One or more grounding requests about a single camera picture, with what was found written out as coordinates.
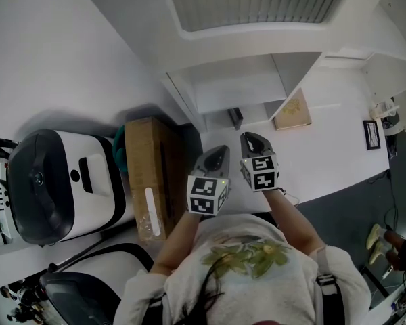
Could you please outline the white ribbed cabinet door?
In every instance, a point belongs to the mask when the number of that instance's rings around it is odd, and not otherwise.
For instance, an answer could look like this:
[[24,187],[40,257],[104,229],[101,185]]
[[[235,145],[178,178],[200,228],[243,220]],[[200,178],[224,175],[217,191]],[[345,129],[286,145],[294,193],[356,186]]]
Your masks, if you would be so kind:
[[183,30],[238,24],[322,23],[337,0],[172,0]]

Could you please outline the person's right forearm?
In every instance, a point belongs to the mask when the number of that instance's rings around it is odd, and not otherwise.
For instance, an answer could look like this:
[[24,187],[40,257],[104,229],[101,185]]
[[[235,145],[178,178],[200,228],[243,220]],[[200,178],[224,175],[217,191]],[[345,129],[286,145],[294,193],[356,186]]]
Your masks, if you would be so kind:
[[288,244],[306,255],[325,247],[309,220],[279,190],[267,190],[263,195]]

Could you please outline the small black framed sign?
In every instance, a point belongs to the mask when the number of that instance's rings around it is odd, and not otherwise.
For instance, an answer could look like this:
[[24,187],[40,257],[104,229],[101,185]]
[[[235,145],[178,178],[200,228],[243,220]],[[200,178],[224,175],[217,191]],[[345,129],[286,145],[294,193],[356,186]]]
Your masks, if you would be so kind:
[[375,120],[363,121],[365,141],[368,150],[378,150],[381,148],[378,124]]

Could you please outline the beige book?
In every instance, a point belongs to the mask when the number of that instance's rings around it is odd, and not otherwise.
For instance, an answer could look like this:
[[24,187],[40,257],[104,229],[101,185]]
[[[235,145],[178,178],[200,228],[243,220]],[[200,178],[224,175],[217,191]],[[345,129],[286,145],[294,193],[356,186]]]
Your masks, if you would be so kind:
[[275,115],[273,122],[276,130],[301,127],[312,123],[307,101],[301,88]]

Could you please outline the teal round object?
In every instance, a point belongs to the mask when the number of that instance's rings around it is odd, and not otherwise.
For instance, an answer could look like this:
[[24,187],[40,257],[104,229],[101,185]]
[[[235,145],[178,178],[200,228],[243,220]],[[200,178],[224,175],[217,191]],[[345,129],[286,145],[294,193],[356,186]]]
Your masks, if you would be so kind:
[[127,167],[127,154],[125,144],[125,126],[122,125],[116,132],[114,141],[112,144],[112,153],[116,166],[123,172],[128,172]]

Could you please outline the person's left forearm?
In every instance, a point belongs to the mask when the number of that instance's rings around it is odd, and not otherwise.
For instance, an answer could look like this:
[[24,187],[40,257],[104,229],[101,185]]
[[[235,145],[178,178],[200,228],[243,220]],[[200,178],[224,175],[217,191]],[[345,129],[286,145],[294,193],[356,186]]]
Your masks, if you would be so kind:
[[151,274],[171,275],[190,254],[201,215],[186,211],[165,241],[154,264]]

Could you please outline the brown cardboard box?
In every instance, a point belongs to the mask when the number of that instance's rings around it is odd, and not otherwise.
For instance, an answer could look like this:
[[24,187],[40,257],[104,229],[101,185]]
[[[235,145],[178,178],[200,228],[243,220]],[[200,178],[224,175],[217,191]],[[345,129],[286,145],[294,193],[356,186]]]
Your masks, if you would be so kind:
[[165,241],[185,211],[185,145],[165,124],[144,118],[125,124],[125,151],[139,237]]

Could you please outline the long black object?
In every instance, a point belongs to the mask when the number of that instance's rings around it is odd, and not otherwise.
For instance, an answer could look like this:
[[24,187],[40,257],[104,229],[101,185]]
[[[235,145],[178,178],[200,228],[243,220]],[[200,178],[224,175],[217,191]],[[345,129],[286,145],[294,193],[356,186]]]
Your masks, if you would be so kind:
[[240,109],[230,108],[227,112],[229,114],[229,117],[232,121],[235,130],[239,130],[244,119]]

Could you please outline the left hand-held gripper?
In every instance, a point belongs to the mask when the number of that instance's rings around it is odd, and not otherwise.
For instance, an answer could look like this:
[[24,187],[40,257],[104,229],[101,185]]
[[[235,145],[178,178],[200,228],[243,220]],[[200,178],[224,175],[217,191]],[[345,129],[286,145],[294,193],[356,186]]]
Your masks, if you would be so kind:
[[187,210],[190,213],[218,215],[229,196],[229,180],[225,179],[229,166],[230,148],[227,145],[213,147],[197,158],[187,178]]

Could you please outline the white flower print shirt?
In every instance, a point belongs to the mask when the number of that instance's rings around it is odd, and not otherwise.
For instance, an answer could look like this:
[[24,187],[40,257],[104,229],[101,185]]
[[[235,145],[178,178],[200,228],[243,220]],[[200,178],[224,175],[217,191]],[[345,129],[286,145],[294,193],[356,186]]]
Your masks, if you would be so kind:
[[194,246],[169,276],[129,279],[114,325],[361,325],[369,287],[350,255],[306,255],[254,215],[200,220]]

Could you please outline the white shelf cabinet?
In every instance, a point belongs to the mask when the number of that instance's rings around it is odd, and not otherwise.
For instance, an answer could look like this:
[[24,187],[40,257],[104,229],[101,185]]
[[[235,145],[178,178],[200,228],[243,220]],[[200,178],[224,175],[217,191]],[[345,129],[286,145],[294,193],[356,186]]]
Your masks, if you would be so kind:
[[164,84],[202,132],[268,121],[318,68],[360,69],[376,55],[406,61],[406,0],[337,0],[320,24],[267,22],[187,32]]

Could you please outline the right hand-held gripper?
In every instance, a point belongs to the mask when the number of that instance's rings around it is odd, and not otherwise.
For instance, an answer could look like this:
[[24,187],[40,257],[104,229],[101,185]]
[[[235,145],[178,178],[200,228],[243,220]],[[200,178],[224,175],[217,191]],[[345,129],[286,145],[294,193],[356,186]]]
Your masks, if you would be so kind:
[[270,141],[263,136],[245,132],[240,135],[241,172],[253,192],[277,188],[279,164]]

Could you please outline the white and black robot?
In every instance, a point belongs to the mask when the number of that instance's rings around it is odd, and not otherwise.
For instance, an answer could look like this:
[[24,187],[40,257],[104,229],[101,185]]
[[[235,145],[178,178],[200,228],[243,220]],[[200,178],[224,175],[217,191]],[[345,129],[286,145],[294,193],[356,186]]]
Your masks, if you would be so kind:
[[39,282],[67,325],[112,325],[127,281],[153,264],[143,247],[120,243],[50,267]]
[[45,246],[108,229],[127,218],[112,142],[40,129],[10,154],[12,219],[23,241]]

